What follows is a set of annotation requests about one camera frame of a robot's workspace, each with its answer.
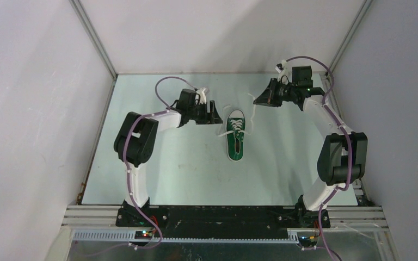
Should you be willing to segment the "green canvas sneaker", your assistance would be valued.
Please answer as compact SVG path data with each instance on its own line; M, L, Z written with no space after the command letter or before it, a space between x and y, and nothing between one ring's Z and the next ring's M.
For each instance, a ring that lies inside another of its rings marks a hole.
M243 158L245 127L244 113L241 110L233 110L226 122L228 157L232 161L240 161Z

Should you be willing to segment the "white shoelace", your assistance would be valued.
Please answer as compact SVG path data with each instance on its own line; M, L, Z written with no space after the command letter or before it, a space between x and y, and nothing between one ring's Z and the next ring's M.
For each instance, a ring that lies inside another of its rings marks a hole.
M253 94L251 94L250 92L246 92L246 95L249 96L251 103L253 103L253 101L255 100L255 96ZM222 116L226 115L226 111L230 108L232 108L233 105L232 104L228 104L225 105L222 109ZM256 105L251 105L251 111L250 111L250 117L248 118L248 130L244 131L244 134L246 135L252 135L252 133L254 132L255 129L255 122L254 122L254 118L255 118L255 114L256 114ZM216 136L217 137L223 137L228 135L229 131L224 131L223 132L223 126L219 127L219 129L216 132Z

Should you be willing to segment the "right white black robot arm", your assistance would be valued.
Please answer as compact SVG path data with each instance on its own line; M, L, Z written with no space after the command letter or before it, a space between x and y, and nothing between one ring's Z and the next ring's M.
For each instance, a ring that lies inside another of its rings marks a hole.
M293 67L288 73L284 65L277 65L276 70L279 75L270 79L253 104L280 107L284 102L292 102L311 117L323 137L317 160L318 178L299 197L291 213L278 217L280 222L291 221L311 228L323 223L331 199L364 175L368 139L365 133L348 127L327 101L324 90L314 86L311 66Z

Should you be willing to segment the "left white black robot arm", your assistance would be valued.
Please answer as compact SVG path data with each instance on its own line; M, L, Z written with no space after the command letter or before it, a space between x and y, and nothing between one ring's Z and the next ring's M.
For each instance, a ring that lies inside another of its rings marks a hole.
M145 226L150 211L143 206L149 201L146 188L146 163L152 156L156 136L168 129L180 128L189 121L197 125L223 123L215 101L207 99L208 88L183 89L171 107L151 114L129 112L114 141L114 151L126 165L127 193L125 201L132 208L129 219Z

